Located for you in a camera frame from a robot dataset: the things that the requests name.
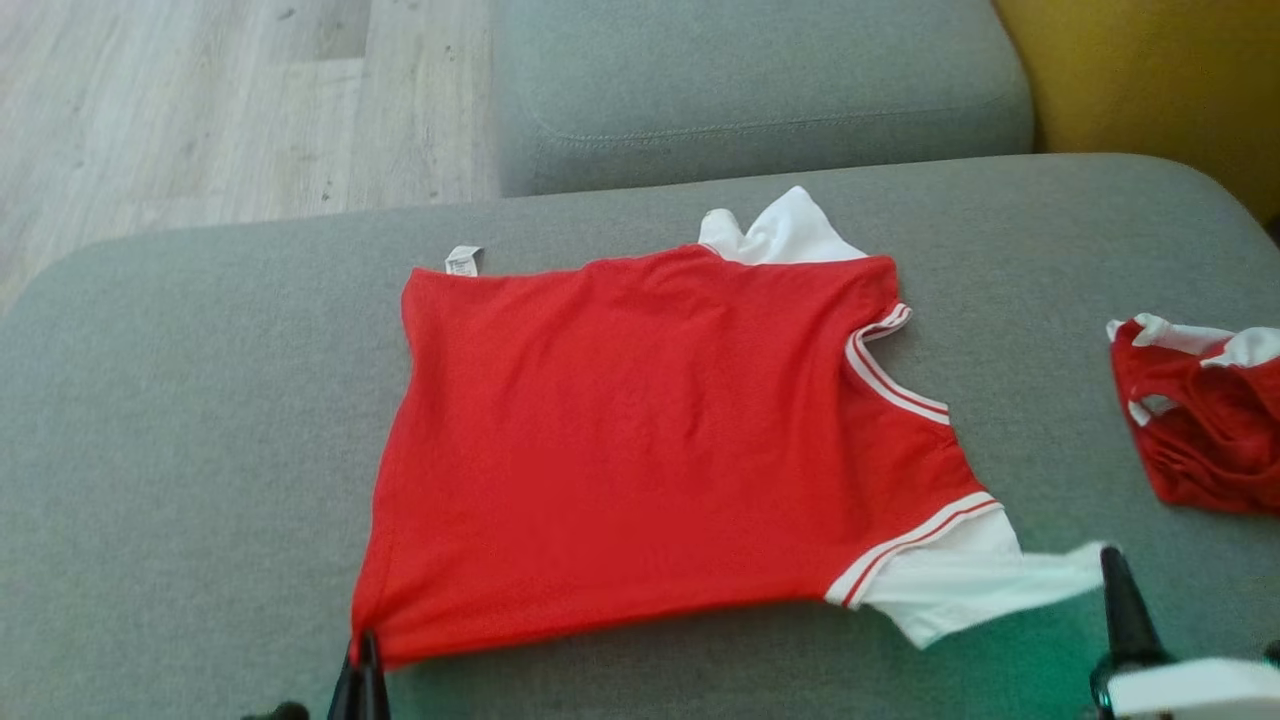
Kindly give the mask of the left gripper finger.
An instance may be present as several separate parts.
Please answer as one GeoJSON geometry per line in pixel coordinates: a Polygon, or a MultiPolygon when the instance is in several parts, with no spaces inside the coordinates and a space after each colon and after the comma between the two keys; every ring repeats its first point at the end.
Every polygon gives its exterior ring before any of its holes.
{"type": "Polygon", "coordinates": [[[364,648],[358,641],[344,656],[326,719],[364,719],[364,648]]]}
{"type": "Polygon", "coordinates": [[[392,719],[381,652],[372,630],[366,630],[360,641],[360,717],[392,719]]]}

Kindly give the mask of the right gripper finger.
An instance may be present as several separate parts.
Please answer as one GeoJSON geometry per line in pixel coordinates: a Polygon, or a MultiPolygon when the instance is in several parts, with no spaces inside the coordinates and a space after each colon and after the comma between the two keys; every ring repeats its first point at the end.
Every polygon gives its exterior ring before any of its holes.
{"type": "Polygon", "coordinates": [[[1120,673],[1172,664],[1151,619],[1149,610],[1123,552],[1105,546],[1100,552],[1107,652],[1100,673],[1120,673]]]}

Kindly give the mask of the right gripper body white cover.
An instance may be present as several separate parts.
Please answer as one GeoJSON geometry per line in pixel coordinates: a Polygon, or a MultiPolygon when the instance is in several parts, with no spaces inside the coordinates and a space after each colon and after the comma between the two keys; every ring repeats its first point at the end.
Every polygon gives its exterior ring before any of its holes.
{"type": "Polygon", "coordinates": [[[1277,659],[1101,662],[1091,674],[1091,696],[1101,719],[1277,719],[1277,659]]]}

